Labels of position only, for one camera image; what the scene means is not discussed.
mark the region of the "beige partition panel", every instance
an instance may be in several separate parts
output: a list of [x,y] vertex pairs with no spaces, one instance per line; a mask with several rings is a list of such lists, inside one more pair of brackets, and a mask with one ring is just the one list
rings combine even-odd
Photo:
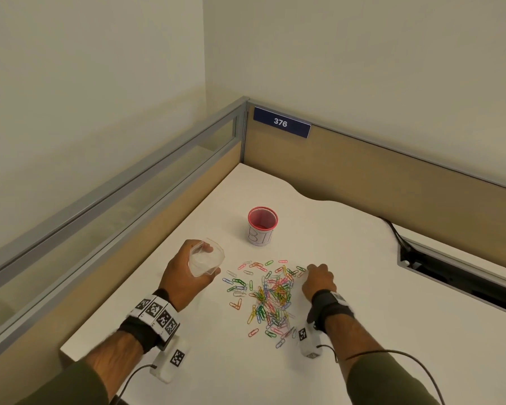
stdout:
[[253,121],[244,163],[506,267],[506,189],[312,126],[307,139]]
[[234,169],[240,162],[240,147],[236,145],[219,159],[0,355],[0,405],[17,402],[61,371],[59,348]]

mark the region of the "red rim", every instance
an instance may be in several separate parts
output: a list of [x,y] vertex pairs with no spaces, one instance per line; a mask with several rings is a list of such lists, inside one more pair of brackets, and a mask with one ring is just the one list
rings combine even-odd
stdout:
[[[274,225],[268,229],[265,229],[265,228],[261,228],[261,227],[258,227],[257,225],[253,224],[251,222],[251,213],[253,213],[254,211],[256,210],[259,210],[259,209],[264,209],[264,210],[268,210],[268,211],[271,211],[274,216],[276,217],[276,222],[274,223]],[[249,224],[251,226],[253,226],[255,229],[257,230],[260,230],[260,231],[270,231],[270,230],[274,230],[279,222],[279,217],[277,217],[277,213],[275,211],[273,211],[272,209],[270,209],[269,207],[266,207],[266,206],[257,206],[257,207],[254,207],[253,209],[251,209],[248,213],[248,221],[249,221]]]

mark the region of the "white electronic device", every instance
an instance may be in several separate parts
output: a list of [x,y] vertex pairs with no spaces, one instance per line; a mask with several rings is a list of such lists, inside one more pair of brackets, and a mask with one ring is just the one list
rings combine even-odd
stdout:
[[165,351],[161,351],[155,357],[152,364],[156,368],[150,368],[150,374],[168,384],[176,376],[190,349],[187,340],[175,334],[165,347]]
[[303,356],[315,359],[322,355],[322,347],[317,348],[320,345],[321,333],[321,331],[313,328],[313,324],[308,324],[307,322],[298,328],[300,352]]

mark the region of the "person's left hand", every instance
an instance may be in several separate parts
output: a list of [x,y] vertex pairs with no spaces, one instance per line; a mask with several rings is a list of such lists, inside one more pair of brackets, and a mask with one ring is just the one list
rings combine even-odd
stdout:
[[[182,311],[188,304],[200,293],[206,286],[208,286],[221,272],[221,268],[211,274],[203,274],[195,277],[189,270],[189,251],[199,244],[202,240],[186,240],[175,257],[169,261],[159,288],[164,288],[169,293],[170,303],[174,306],[176,311]],[[205,244],[204,249],[208,252],[213,248]]]

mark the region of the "person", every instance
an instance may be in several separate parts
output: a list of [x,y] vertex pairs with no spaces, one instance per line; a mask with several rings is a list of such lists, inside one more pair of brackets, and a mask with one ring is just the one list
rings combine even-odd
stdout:
[[[192,276],[188,266],[189,251],[199,242],[185,241],[169,261],[159,284],[159,289],[166,291],[177,312],[188,306],[221,272],[217,268],[212,275]],[[337,292],[333,274],[324,264],[309,265],[308,278],[302,287],[305,297],[311,302],[314,295],[323,290]],[[382,349],[352,316],[329,315],[324,320],[324,328],[339,358],[347,392],[354,405],[438,404],[390,354],[376,353],[343,360],[360,352]],[[146,348],[132,334],[118,330],[18,405],[108,404],[145,351]]]

